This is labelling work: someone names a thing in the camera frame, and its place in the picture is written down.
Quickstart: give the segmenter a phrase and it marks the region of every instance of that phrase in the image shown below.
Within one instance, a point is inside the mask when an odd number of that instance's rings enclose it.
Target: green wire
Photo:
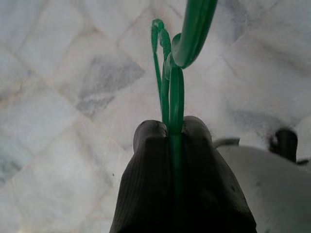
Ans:
[[[181,154],[181,130],[184,118],[184,77],[186,68],[199,55],[206,39],[215,12],[217,0],[189,0],[187,3],[182,33],[171,43],[170,36],[160,19],[152,21],[151,44],[155,74],[160,98],[162,121],[168,129],[170,154],[173,166],[175,201],[174,231],[182,232],[185,221],[183,197],[183,167]],[[163,48],[162,77],[157,58],[157,44]]]

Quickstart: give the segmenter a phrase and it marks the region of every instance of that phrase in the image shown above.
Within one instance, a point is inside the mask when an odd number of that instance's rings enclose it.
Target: green plastic strap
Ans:
[[[185,69],[199,55],[216,9],[217,0],[189,0],[183,30],[172,40],[175,63]]]
[[[155,62],[155,74],[161,104],[162,121],[167,126],[173,165],[175,195],[175,229],[181,232],[184,222],[183,166],[181,156],[181,130],[184,117],[184,77],[186,68],[196,59],[206,39],[217,0],[189,0],[182,33],[171,43],[164,23],[160,19],[152,22],[151,43]],[[164,63],[162,77],[157,58],[157,44],[163,48]]]

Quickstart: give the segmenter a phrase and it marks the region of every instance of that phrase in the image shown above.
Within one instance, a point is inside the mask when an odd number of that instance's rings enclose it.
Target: floor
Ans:
[[[160,119],[151,20],[185,0],[0,0],[0,232],[108,232],[134,131]],[[266,148],[296,129],[311,157],[309,0],[219,0],[184,70],[185,113]]]

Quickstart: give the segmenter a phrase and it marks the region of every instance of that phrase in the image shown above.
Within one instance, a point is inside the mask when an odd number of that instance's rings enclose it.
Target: grey marble veining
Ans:
[[[246,7],[238,0],[221,0],[218,2],[217,8],[224,8],[223,11],[227,11],[230,14],[228,18],[231,21],[233,27],[232,41],[239,39],[247,29],[248,12]]]
[[[107,38],[93,32],[70,46],[63,65],[49,80],[81,112],[95,119],[144,72]]]
[[[31,159],[32,153],[18,141],[0,131],[0,188]]]
[[[120,57],[120,61],[116,61],[108,56],[95,55],[83,79],[77,105],[79,110],[93,118],[98,107],[105,109],[117,91],[141,77],[144,71],[131,58],[124,56],[125,59]]]
[[[279,126],[294,127],[311,113],[309,5],[286,0],[271,4],[265,16],[225,52],[227,64],[248,88],[272,97],[264,115],[232,110],[239,128],[249,125],[267,139]],[[310,156],[305,146],[308,139],[302,136],[299,141],[299,157]]]

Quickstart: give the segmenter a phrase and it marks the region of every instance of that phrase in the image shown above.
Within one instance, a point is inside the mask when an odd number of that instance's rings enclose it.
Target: tile grout line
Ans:
[[[238,75],[238,73],[236,72],[235,68],[232,67],[232,65],[227,61],[227,59],[226,59],[224,56],[222,56],[222,59],[224,60],[225,64],[229,67],[229,69],[232,71],[232,73],[234,74],[234,76],[235,76],[240,82],[242,82],[243,84],[245,84],[245,85],[247,85],[247,86],[249,86],[249,87],[254,87],[254,88],[258,88],[258,89],[259,89],[259,87],[254,86],[254,85],[250,84],[248,81],[242,79],[242,78]],[[268,93],[267,93],[264,89],[262,89],[262,88],[260,88],[260,91],[262,91],[262,92],[265,93],[266,95],[268,94]]]
[[[119,36],[116,41],[116,45],[119,46],[120,42],[125,38],[128,32],[133,28],[133,26],[137,23],[138,19],[151,7],[152,3],[150,3],[145,9],[141,11],[141,13],[134,19],[134,21],[124,30],[124,32]]]
[[[71,101],[69,101],[66,97],[64,97],[60,92],[58,92],[55,87],[53,85],[51,85],[45,78],[43,78],[40,74],[38,74],[35,70],[33,70],[31,67],[29,67],[26,63],[24,63],[23,59],[21,59],[15,52],[13,52],[12,50],[10,50],[9,48],[7,48],[6,46],[4,46],[4,48],[10,52],[19,62],[21,62],[24,66],[26,66],[27,68],[29,68],[29,70],[36,75],[36,77],[38,77],[44,84],[46,84],[51,91],[53,91],[55,94],[57,94],[59,97],[61,97],[63,100],[65,100],[66,102],[68,102],[78,113],[84,115],[85,117],[89,118],[88,116],[86,116],[84,113],[82,113],[80,110],[78,110],[72,103]],[[118,144],[118,142],[107,132],[107,130],[102,130],[102,133],[104,133],[105,136],[107,136],[111,141],[113,141],[116,145],[118,145],[121,149],[124,150],[124,148]]]
[[[33,154],[33,157],[31,158],[31,160],[25,165],[23,166],[18,172],[16,172],[14,174],[14,176],[11,177],[10,181],[14,181],[15,177],[19,174],[19,173],[22,173],[24,170],[28,169],[28,167],[30,165],[33,164],[33,162],[40,157],[41,153],[43,153],[51,144],[53,144],[57,139],[58,137],[60,137],[61,135],[63,135],[63,133],[65,133],[65,131],[67,131],[69,128],[71,128],[74,124],[76,124],[79,120],[80,120],[81,116],[78,117],[77,119],[75,119],[71,124],[69,124],[68,126],[66,126],[58,136],[56,136],[55,138],[53,138],[53,140],[46,146],[44,147],[42,150],[40,150],[38,153],[36,154]]]
[[[276,7],[277,5],[279,5],[280,2],[282,2],[284,0],[279,0],[278,2],[276,2],[273,6],[271,6],[269,9],[265,10],[263,13],[262,13],[262,16],[260,17],[257,25],[260,25],[262,23],[262,21],[264,20],[264,17],[274,8]],[[246,37],[246,34],[249,33],[250,31],[252,31],[253,29],[255,29],[255,27],[251,27],[251,26],[247,26],[245,32],[243,33],[243,35],[241,35],[234,43],[232,43],[230,46],[228,46],[228,48],[226,48],[220,55],[220,56],[223,56],[223,58],[225,58],[225,52],[230,50],[231,47],[233,47],[235,44],[237,44],[240,40],[242,40],[244,37]]]
[[[146,8],[142,11],[142,13],[145,12],[145,11],[150,7],[150,5],[149,5],[148,7],[146,7]],[[94,27],[94,29],[96,29],[99,33],[102,33],[103,36],[104,36],[110,43],[115,44],[113,41],[111,41],[110,37],[106,34],[106,32],[105,32],[105,31],[102,31],[102,30],[100,29],[100,27],[98,27],[97,24],[94,23],[94,21],[91,20],[91,18],[90,18],[89,16],[87,16],[87,17],[82,16],[82,17],[83,17],[84,19],[89,20],[89,22],[91,23],[91,26]],[[74,43],[74,41],[77,40],[78,38],[80,38],[80,37],[82,36],[81,33],[82,33],[82,31],[80,31],[80,33],[78,33],[78,34],[75,36],[75,38],[71,41],[71,43],[69,44],[69,46],[68,46],[67,49],[65,50],[64,55],[68,52],[68,49],[69,49],[70,46]],[[130,58],[132,58],[132,56],[130,56],[128,53],[126,53],[121,47],[119,47],[118,45],[116,45],[116,46],[117,46],[117,48],[121,49],[126,55],[128,55]],[[137,64],[146,72],[146,70],[145,70],[139,63],[137,63]],[[51,88],[52,91],[54,91],[54,92],[57,93],[59,96],[61,96],[63,99],[65,99],[66,101],[68,101],[68,102],[71,104],[71,106],[72,106],[74,109],[76,109],[76,111],[78,111],[80,114],[82,114],[82,115],[84,115],[86,118],[88,118],[88,119],[90,120],[91,124],[93,124],[94,126],[98,126],[98,127],[101,129],[100,131],[101,131],[105,136],[107,136],[107,137],[109,138],[109,140],[111,140],[112,142],[114,142],[122,151],[126,151],[125,148],[123,148],[123,147],[117,142],[117,140],[115,140],[114,137],[112,137],[112,135],[111,135],[110,133],[108,133],[108,131],[107,131],[105,128],[103,128],[101,125],[97,125],[97,124],[96,124],[95,122],[93,122],[88,116],[86,116],[83,112],[81,112],[79,109],[77,109],[77,108],[71,103],[71,101],[70,101],[69,99],[67,99],[65,96],[63,96],[60,92],[58,92],[58,90],[55,89],[54,86],[46,80],[46,78],[43,78],[40,74],[38,74],[37,72],[35,72],[34,69],[31,69],[31,71],[33,71],[45,84],[47,84],[47,86],[48,86],[49,88]]]
[[[183,15],[182,15],[181,13],[179,13],[179,11],[177,11],[177,10],[175,9],[175,7],[173,7],[172,5],[169,5],[169,4],[167,3],[167,1],[165,1],[164,4],[167,5],[172,11],[174,11],[174,13],[175,13],[179,18],[181,18],[181,19],[184,21]]]
[[[117,47],[121,50],[122,53],[124,53],[126,56],[131,58],[133,62],[136,63],[141,69],[143,69],[146,73],[148,73],[146,68],[144,68],[131,54],[129,54],[128,51],[126,51],[122,46],[117,46]]]
[[[89,219],[93,219],[91,218],[92,214],[96,211],[96,209],[100,206],[100,203],[103,201],[103,199],[105,198],[105,196],[107,194],[109,194],[111,192],[111,190],[108,190],[106,191],[98,200],[98,202],[96,204],[94,204],[94,207],[92,208],[92,210],[87,214],[87,216],[85,217],[84,220],[82,220],[78,225],[77,227],[75,227],[73,230],[72,230],[72,233],[78,233],[81,228],[83,227],[83,224],[86,223],[86,221],[88,221]]]
[[[40,11],[40,13],[38,14],[38,16],[35,19],[34,24],[30,27],[30,29],[28,30],[28,32],[26,33],[26,36],[24,38],[24,40],[22,41],[22,43],[20,44],[19,48],[17,48],[17,51],[20,50],[20,48],[26,43],[27,39],[29,38],[30,34],[32,32],[34,32],[35,28],[37,27],[38,22],[40,21],[40,19],[42,18],[42,15],[44,13],[44,11],[48,8],[48,5],[50,4],[50,0],[46,0],[44,2],[44,5]]]

